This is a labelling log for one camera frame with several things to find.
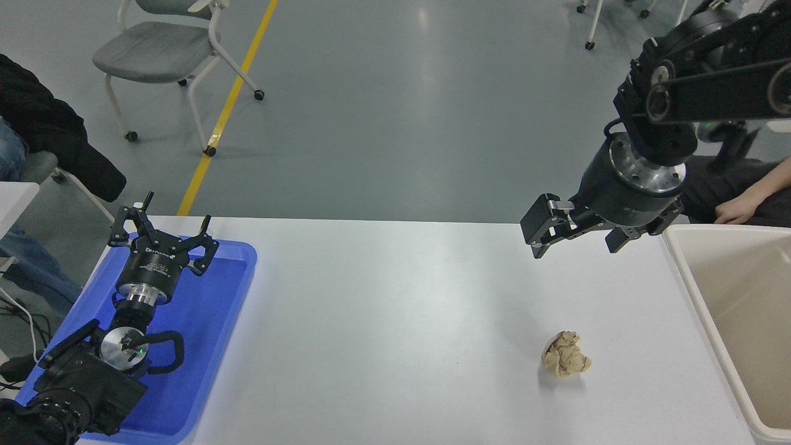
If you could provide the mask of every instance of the chair leg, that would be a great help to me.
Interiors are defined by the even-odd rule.
[[[676,26],[681,24],[681,21],[684,19],[684,13],[687,11],[687,3],[689,0],[684,0],[684,3],[681,5],[681,12],[679,13],[679,18],[676,20]]]
[[[591,26],[591,33],[588,36],[588,41],[585,42],[585,49],[591,50],[593,46],[596,45],[596,42],[593,41],[593,34],[596,32],[596,25],[599,23],[599,16],[601,15],[601,6],[604,3],[604,0],[599,0],[596,3],[596,12],[593,14],[593,25]]]
[[[107,90],[107,95],[110,98],[112,111],[115,112],[115,119],[118,121],[118,126],[121,129],[121,135],[123,135],[123,138],[129,142],[134,142],[138,140],[138,134],[129,129],[127,120],[123,118],[121,107],[118,106],[118,100],[115,98],[115,92],[112,90],[112,84],[110,82],[111,80],[112,76],[110,74],[104,75],[104,89]]]
[[[211,71],[219,61],[220,59],[215,56],[211,62],[206,65],[206,68],[203,68],[203,70],[197,76],[195,76],[195,80],[192,81],[192,84],[187,91],[187,98],[190,101],[190,109],[192,110],[192,118],[195,120],[195,126],[198,128],[198,137],[200,138],[201,151],[210,157],[214,156],[214,153],[217,152],[217,147],[209,144],[210,141],[206,138],[206,132],[203,130],[203,124],[200,122],[198,105],[195,103],[195,88],[198,87],[200,82],[206,77],[207,74],[209,74],[209,71]]]
[[[250,76],[247,75],[244,71],[242,71],[241,67],[238,63],[236,63],[230,54],[220,45],[219,40],[217,40],[217,22],[220,19],[220,14],[222,12],[222,8],[214,8],[212,10],[212,18],[209,22],[209,41],[211,42],[211,47],[239,74],[240,77],[244,80],[244,83],[248,84],[248,86],[253,90],[255,94],[255,98],[259,101],[263,100],[263,91],[255,86],[255,83],[252,81]]]
[[[86,196],[88,196],[88,199],[93,203],[93,205],[97,206],[97,208],[101,211],[102,215],[104,215],[105,218],[110,220],[110,223],[115,222],[115,217],[110,214],[107,208],[105,208],[102,205],[102,203],[100,203],[99,200],[93,195],[93,193],[91,193],[87,188],[85,188],[85,186],[80,182],[80,180],[74,177],[73,174],[61,170],[58,167],[55,167],[55,171],[52,173],[52,179],[55,180],[55,182],[58,182],[59,184],[62,184],[64,180],[68,180],[72,184],[76,185],[77,188],[82,190],[82,192],[85,193]]]

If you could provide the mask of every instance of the chair seat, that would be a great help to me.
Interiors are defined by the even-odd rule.
[[[206,28],[146,21],[99,48],[93,64],[117,78],[168,83],[186,78],[212,51]]]

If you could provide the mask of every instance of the white cable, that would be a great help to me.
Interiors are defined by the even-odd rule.
[[[31,315],[31,314],[28,312],[28,310],[27,310],[27,309],[25,309],[24,307],[22,307],[22,305],[21,305],[21,304],[19,304],[18,302],[16,302],[16,300],[12,299],[12,298],[11,298],[11,295],[8,295],[8,294],[6,293],[6,290],[5,290],[5,289],[3,289],[2,287],[0,287],[0,293],[2,293],[2,295],[3,295],[4,297],[6,297],[6,299],[7,299],[8,301],[10,301],[10,302],[11,302],[11,303],[12,303],[14,306],[16,306],[16,307],[18,307],[19,309],[21,309],[21,310],[22,310],[22,312],[24,312],[24,313],[25,313],[25,315],[27,315],[27,316],[28,316],[28,320],[30,320],[30,338],[32,338],[32,339],[33,339],[33,362],[34,362],[34,363],[38,363],[38,362],[39,362],[39,359],[40,359],[41,357],[38,357],[38,358],[36,358],[36,333],[34,333],[34,332],[33,332],[33,316],[32,316],[32,315]]]

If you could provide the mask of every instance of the yellow floor line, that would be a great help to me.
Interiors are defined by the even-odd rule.
[[[267,11],[264,13],[261,23],[258,26],[258,30],[255,31],[255,36],[253,36],[252,42],[250,42],[250,48],[248,49],[247,55],[244,57],[244,61],[241,64],[241,69],[245,73],[248,72],[250,65],[252,65],[252,60],[255,58],[255,52],[258,51],[258,46],[261,44],[263,34],[267,30],[269,20],[272,18],[274,8],[277,5],[278,0],[270,0]],[[220,112],[220,117],[217,119],[217,124],[214,125],[214,131],[211,133],[208,145],[218,147],[222,132],[225,130],[225,124],[228,123],[228,118],[231,116],[233,106],[237,102],[237,97],[239,97],[239,91],[241,90],[242,84],[244,84],[244,80],[242,80],[240,76],[237,76],[236,81],[233,83],[233,87],[231,87],[231,92],[228,94],[228,98],[225,100],[225,106]],[[203,182],[203,178],[206,176],[206,171],[209,169],[209,164],[211,164],[211,159],[212,158],[206,155],[201,157],[198,167],[195,169],[195,173],[192,175],[192,181],[190,181],[190,184],[187,187],[187,192],[184,193],[184,198],[181,200],[181,205],[179,206],[179,210],[176,212],[176,215],[189,215],[192,204],[195,202],[195,197],[198,195],[200,185]]]

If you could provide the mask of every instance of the plastic bin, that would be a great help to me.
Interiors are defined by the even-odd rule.
[[[141,382],[148,391],[123,422],[118,434],[84,434],[86,439],[135,445],[172,445],[195,426],[206,402],[211,383],[222,360],[237,315],[247,294],[257,256],[243,242],[219,240],[220,246],[209,269],[201,277],[185,270],[168,304],[157,306],[150,333],[175,330],[184,336],[184,364],[166,375],[146,375]],[[201,255],[202,249],[195,253]],[[110,249],[79,300],[61,324],[51,345],[59,343],[93,318],[100,327],[109,326],[115,309],[111,296],[115,281],[127,260],[129,249]],[[154,366],[171,363],[172,346],[152,345],[149,358]],[[27,403],[33,384],[44,372],[36,367],[17,395]]]
[[[791,444],[791,229],[675,225],[664,238],[753,436]]]

